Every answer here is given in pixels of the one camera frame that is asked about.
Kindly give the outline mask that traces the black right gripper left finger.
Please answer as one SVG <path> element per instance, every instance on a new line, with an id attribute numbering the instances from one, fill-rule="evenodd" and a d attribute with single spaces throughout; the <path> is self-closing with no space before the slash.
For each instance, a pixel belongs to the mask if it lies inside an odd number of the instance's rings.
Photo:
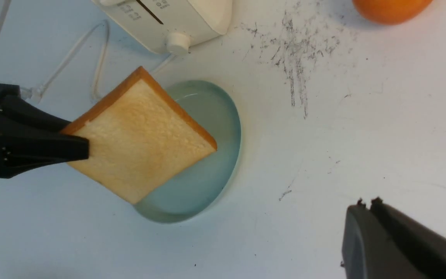
<path id="1" fill-rule="evenodd" d="M 347 279 L 421 277 L 362 199 L 347 209 L 341 254 Z"/>

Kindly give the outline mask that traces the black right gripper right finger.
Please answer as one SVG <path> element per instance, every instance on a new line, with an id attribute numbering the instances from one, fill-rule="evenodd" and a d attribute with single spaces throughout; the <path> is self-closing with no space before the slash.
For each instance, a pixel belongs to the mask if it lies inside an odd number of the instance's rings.
<path id="1" fill-rule="evenodd" d="M 370 212 L 416 269 L 429 279 L 446 279 L 446 237 L 379 197 L 371 201 Z"/>

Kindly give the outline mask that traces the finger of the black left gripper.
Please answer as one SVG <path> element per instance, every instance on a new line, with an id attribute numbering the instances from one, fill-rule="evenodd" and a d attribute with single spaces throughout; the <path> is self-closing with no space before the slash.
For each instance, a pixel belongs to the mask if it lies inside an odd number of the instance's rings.
<path id="1" fill-rule="evenodd" d="M 20 86 L 0 84 L 0 116 L 37 129 L 60 132 L 69 121 L 48 114 L 21 98 Z"/>
<path id="2" fill-rule="evenodd" d="M 0 178 L 40 167 L 89 158 L 89 141 L 0 116 Z"/>

